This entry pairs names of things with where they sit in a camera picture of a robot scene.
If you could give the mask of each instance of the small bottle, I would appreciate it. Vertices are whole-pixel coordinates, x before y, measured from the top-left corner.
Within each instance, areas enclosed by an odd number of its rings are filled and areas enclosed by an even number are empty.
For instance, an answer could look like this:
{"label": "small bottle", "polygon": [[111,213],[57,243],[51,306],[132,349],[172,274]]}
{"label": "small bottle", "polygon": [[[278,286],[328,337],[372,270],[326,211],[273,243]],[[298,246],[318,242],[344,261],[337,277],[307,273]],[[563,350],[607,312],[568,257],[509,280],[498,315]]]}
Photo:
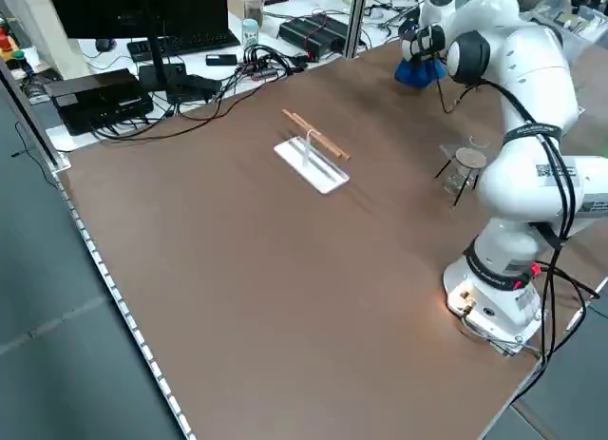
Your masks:
{"label": "small bottle", "polygon": [[28,59],[26,58],[25,53],[23,53],[23,50],[15,50],[12,53],[12,58],[19,63],[19,67],[26,73],[26,77],[34,75],[34,70],[28,63]]}
{"label": "small bottle", "polygon": [[259,33],[259,25],[257,24],[257,21],[254,19],[244,19],[242,28],[243,28],[243,36],[242,36],[243,48],[247,48],[249,46],[256,45],[257,36]]}

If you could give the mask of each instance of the computer monitor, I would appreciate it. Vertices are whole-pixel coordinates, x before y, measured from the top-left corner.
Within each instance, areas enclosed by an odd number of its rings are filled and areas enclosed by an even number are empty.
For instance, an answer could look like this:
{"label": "computer monitor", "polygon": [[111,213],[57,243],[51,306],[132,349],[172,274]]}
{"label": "computer monitor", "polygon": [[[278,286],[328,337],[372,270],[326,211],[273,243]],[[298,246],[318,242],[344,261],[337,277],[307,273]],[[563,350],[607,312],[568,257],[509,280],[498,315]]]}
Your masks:
{"label": "computer monitor", "polygon": [[[68,38],[148,36],[142,0],[51,0]],[[148,0],[158,36],[228,31],[227,0]]]}
{"label": "computer monitor", "polygon": [[154,66],[139,68],[145,90],[167,93],[170,103],[198,96],[196,76],[184,64],[165,65],[159,36],[222,34],[228,29],[227,0],[52,0],[68,38],[147,37]]}

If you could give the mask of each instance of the smartphone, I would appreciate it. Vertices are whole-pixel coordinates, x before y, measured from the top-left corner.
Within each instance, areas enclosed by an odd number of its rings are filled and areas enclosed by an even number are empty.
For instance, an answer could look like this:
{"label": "smartphone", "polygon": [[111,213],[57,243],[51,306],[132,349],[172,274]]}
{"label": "smartphone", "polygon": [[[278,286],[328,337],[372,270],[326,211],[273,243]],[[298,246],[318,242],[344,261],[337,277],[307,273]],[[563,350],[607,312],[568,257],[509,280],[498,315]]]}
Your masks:
{"label": "smartphone", "polygon": [[209,67],[235,67],[238,60],[233,54],[209,53],[205,56],[205,62]]}

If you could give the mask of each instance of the keyboard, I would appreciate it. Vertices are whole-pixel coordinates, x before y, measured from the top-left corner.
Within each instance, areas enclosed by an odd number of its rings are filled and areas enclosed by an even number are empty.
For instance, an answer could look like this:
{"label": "keyboard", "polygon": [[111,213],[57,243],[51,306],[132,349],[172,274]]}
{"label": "keyboard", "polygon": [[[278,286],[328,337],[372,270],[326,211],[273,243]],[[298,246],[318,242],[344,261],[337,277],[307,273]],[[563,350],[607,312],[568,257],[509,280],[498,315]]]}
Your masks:
{"label": "keyboard", "polygon": [[[204,52],[218,48],[230,48],[239,46],[237,37],[227,31],[220,34],[194,34],[189,36],[168,36],[159,39],[162,56],[185,55],[186,53]],[[126,45],[131,58],[135,63],[148,62],[152,60],[150,43],[146,41],[135,41]]]}

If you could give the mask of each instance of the blue object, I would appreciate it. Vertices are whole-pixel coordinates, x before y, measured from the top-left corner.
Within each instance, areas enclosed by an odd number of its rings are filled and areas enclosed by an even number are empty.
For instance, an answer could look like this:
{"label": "blue object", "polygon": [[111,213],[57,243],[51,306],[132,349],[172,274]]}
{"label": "blue object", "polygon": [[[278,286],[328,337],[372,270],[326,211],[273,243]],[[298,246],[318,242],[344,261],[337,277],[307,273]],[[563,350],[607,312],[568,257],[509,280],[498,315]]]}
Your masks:
{"label": "blue object", "polygon": [[402,60],[395,71],[395,80],[406,86],[425,88],[433,81],[442,79],[445,75],[446,72],[439,60],[430,59],[423,62]]}

